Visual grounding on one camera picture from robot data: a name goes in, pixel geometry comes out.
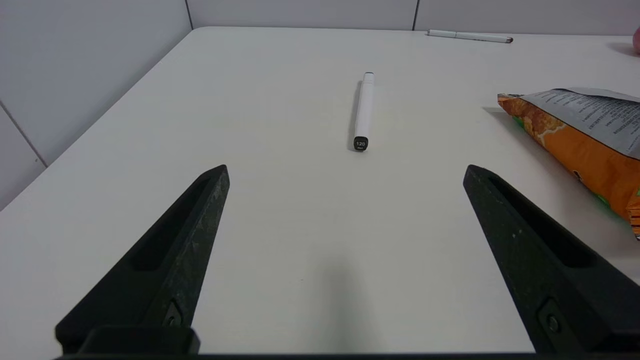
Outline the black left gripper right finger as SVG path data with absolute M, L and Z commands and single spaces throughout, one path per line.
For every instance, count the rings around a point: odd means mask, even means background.
M 537 353 L 639 353 L 638 284 L 496 173 L 462 184 Z

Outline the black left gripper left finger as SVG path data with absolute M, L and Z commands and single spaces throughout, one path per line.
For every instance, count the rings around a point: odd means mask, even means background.
M 64 354 L 197 354 L 192 329 L 230 177 L 203 172 L 55 326 Z

